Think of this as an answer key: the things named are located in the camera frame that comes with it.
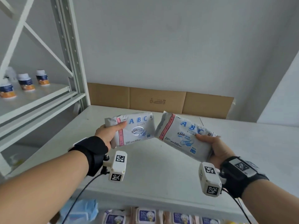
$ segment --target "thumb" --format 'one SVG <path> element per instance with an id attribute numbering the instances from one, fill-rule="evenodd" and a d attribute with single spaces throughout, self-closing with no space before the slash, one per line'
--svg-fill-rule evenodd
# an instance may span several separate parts
<path id="1" fill-rule="evenodd" d="M 207 135 L 201 135 L 201 134 L 196 134 L 195 137 L 200 140 L 201 142 L 207 142 L 210 144 L 213 144 L 217 141 L 219 141 L 219 137 L 212 137 L 212 136 L 207 136 Z"/>
<path id="2" fill-rule="evenodd" d="M 119 130 L 125 128 L 126 125 L 127 125 L 127 121 L 124 121 L 124 122 L 121 122 L 117 125 L 114 125 L 113 128 L 114 128 L 115 131 L 119 131 Z"/>

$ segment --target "blue face mask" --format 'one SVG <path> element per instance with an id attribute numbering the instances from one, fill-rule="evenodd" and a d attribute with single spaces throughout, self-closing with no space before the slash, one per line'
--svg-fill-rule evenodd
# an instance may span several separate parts
<path id="1" fill-rule="evenodd" d="M 60 210 L 61 218 L 63 221 L 66 214 L 69 212 L 71 206 L 73 205 L 74 200 L 69 199 L 66 204 Z M 75 203 L 72 211 L 70 212 L 67 220 L 69 222 L 74 222 L 77 220 L 82 221 L 93 221 L 98 214 L 98 202 L 96 200 L 79 200 Z"/>

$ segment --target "wristband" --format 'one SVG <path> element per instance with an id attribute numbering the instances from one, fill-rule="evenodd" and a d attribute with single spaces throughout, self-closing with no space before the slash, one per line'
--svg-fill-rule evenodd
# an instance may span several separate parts
<path id="1" fill-rule="evenodd" d="M 226 179 L 222 187 L 226 188 L 235 198 L 241 198 L 250 183 L 259 179 L 269 180 L 255 164 L 237 156 L 222 162 L 219 175 Z"/>
<path id="2" fill-rule="evenodd" d="M 76 143 L 69 151 L 77 150 L 82 152 L 88 161 L 88 176 L 94 177 L 103 165 L 104 155 L 108 152 L 108 147 L 102 139 L 97 136 L 85 138 Z"/>

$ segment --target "pink stripe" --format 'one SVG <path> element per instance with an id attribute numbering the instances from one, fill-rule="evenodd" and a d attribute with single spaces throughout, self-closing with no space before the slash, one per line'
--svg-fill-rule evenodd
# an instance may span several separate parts
<path id="1" fill-rule="evenodd" d="M 121 123 L 121 119 L 120 118 L 116 118 L 117 120 L 117 124 Z M 118 135 L 119 135 L 119 146 L 123 146 L 124 143 L 123 143 L 123 130 L 119 130 L 118 131 Z"/>
<path id="2" fill-rule="evenodd" d="M 163 140 L 163 138 L 164 138 L 164 136 L 166 135 L 167 131 L 169 130 L 169 128 L 170 128 L 170 126 L 171 126 L 171 124 L 172 124 L 172 122 L 173 122 L 175 116 L 176 116 L 176 115 L 172 113 L 172 115 L 171 115 L 171 117 L 170 117 L 168 123 L 166 124 L 164 130 L 162 131 L 162 133 L 161 133 L 161 135 L 160 135 L 160 137 L 159 137 L 160 140 Z"/>

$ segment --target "black wrist strap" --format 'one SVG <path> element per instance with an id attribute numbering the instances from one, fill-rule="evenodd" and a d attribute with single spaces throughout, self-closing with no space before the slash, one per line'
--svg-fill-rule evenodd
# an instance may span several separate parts
<path id="1" fill-rule="evenodd" d="M 265 174 L 260 173 L 256 165 L 237 156 L 226 159 L 220 165 L 220 176 L 226 179 L 226 183 L 222 187 L 226 188 L 235 198 L 241 198 L 250 183 L 259 179 L 269 180 Z"/>
<path id="2" fill-rule="evenodd" d="M 94 177 L 103 165 L 104 155 L 108 152 L 108 147 L 102 139 L 92 136 L 78 142 L 69 151 L 73 150 L 80 151 L 86 156 L 89 165 L 87 175 Z"/>

